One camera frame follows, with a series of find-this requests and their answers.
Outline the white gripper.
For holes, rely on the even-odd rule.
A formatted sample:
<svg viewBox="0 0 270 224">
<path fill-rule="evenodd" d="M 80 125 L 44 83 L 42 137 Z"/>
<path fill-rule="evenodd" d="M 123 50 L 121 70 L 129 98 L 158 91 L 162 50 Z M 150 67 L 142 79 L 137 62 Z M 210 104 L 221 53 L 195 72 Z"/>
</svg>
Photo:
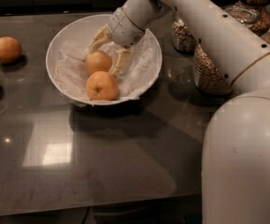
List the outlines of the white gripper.
<svg viewBox="0 0 270 224">
<path fill-rule="evenodd" d="M 108 25 L 101 27 L 88 46 L 88 51 L 94 53 L 106 43 L 111 41 L 123 47 L 131 47 L 145 34 L 127 16 L 122 7 L 118 7 L 110 16 Z M 126 48 L 116 48 L 111 51 L 112 65 L 109 73 L 113 76 L 119 74 L 129 62 L 131 51 Z"/>
</svg>

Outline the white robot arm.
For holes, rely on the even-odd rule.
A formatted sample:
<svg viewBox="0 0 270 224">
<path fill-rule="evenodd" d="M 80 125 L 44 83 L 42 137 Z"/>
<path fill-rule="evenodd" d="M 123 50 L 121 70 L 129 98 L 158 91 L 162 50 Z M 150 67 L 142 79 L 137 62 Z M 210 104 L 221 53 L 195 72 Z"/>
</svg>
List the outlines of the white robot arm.
<svg viewBox="0 0 270 224">
<path fill-rule="evenodd" d="M 230 93 L 206 127 L 203 224 L 270 224 L 270 45 L 210 0 L 127 0 L 92 39 L 130 47 L 163 7 L 185 21 Z"/>
</svg>

